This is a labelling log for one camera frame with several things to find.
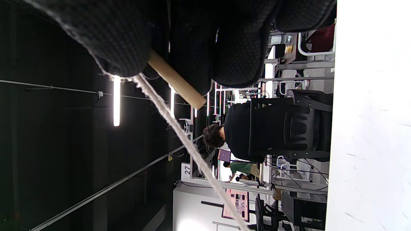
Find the green shirt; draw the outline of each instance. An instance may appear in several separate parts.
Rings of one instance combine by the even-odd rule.
[[[231,162],[230,169],[233,174],[235,174],[237,171],[244,174],[249,174],[251,171],[251,165],[251,163]]]

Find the white table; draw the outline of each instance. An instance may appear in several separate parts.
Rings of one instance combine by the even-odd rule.
[[[327,231],[411,230],[409,8],[338,2]],[[388,80],[404,84],[387,95]]]

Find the red bag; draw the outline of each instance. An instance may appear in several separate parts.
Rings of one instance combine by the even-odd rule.
[[[328,27],[318,29],[307,39],[307,43],[311,44],[309,52],[327,52],[332,49],[334,44],[334,28],[335,24]]]

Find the dark hair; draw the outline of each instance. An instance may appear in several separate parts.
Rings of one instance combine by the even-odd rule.
[[[212,124],[203,130],[203,142],[210,148],[219,148],[224,145],[224,139],[220,135],[223,126]]]

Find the white rope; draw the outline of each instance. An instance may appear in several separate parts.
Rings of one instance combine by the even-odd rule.
[[[226,193],[223,191],[223,188],[221,187],[220,183],[218,183],[218,181],[213,177],[211,170],[208,168],[208,165],[201,157],[197,148],[187,138],[186,134],[184,133],[184,130],[180,127],[180,124],[177,122],[177,120],[171,117],[170,110],[168,106],[165,104],[164,100],[161,98],[161,96],[159,96],[157,92],[152,88],[152,86],[147,82],[143,74],[134,76],[132,79],[135,83],[137,83],[137,87],[140,87],[143,93],[147,95],[151,101],[153,101],[154,105],[160,112],[160,115],[162,115],[164,119],[167,121],[167,123],[170,124],[171,127],[174,129],[178,138],[186,147],[188,153],[190,153],[193,160],[197,163],[199,169],[204,173],[210,185],[214,188],[219,197],[223,200],[224,204],[228,206],[234,219],[240,225],[241,230],[249,231],[247,224],[238,214],[237,209],[234,207],[233,203],[230,201]]]

